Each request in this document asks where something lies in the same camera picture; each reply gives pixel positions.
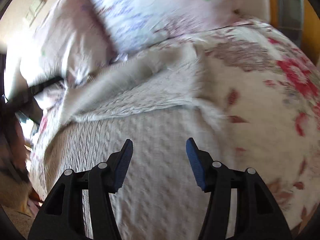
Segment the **beige cable-knit sweater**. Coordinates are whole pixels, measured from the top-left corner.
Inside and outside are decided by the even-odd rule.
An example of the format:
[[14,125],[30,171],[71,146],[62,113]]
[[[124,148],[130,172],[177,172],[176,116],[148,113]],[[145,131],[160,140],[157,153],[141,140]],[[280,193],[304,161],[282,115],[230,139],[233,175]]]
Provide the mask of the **beige cable-knit sweater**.
[[215,74],[201,47],[149,49],[67,89],[42,121],[30,179],[41,198],[64,170],[90,170],[133,142],[122,188],[111,203],[123,239],[197,239],[209,196],[185,152],[193,138],[233,167],[229,123],[217,104]]

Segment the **pink tree-print pillow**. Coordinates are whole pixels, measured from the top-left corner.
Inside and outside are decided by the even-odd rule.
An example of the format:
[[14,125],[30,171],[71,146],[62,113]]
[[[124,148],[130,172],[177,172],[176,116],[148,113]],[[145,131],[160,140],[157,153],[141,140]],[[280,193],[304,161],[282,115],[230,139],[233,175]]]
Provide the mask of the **pink tree-print pillow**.
[[4,79],[12,82],[20,75],[31,86],[60,76],[76,87],[108,66],[113,56],[92,2],[57,0],[37,28],[9,44]]

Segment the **floral bed quilt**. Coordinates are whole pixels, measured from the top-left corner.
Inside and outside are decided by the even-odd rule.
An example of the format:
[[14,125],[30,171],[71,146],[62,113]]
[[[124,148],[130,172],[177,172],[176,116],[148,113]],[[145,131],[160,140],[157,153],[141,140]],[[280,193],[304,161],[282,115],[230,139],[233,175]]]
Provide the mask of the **floral bed quilt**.
[[234,150],[235,164],[226,166],[256,169],[289,228],[303,230],[319,206],[319,71],[288,38],[256,20],[150,49],[183,44],[201,47],[215,74]]

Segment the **white blue-patterned pillow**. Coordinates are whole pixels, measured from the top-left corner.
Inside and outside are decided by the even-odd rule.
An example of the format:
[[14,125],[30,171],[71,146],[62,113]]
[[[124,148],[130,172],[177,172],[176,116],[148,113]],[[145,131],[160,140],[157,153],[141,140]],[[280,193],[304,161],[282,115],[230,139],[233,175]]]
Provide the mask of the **white blue-patterned pillow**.
[[270,20],[270,0],[91,0],[114,49],[133,53],[184,34],[224,28],[241,15]]

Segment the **wooden headboard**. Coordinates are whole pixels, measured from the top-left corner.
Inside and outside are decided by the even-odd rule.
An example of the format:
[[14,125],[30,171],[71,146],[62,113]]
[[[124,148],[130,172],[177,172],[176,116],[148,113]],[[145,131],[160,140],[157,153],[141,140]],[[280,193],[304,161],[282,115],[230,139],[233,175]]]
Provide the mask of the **wooden headboard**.
[[319,18],[308,0],[270,0],[270,23],[318,67]]

